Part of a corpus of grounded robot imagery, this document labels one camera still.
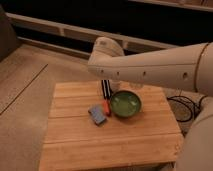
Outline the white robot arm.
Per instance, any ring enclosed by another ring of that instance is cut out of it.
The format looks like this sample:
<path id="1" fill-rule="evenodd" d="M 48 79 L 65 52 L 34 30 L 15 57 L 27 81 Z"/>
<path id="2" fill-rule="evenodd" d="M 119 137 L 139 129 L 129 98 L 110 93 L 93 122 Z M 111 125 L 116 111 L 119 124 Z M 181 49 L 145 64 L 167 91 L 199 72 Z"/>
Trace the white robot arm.
<path id="1" fill-rule="evenodd" d="M 213 42 L 125 55 L 113 39 L 96 39 L 88 70 L 105 79 L 210 96 L 188 131 L 172 171 L 213 171 Z"/>

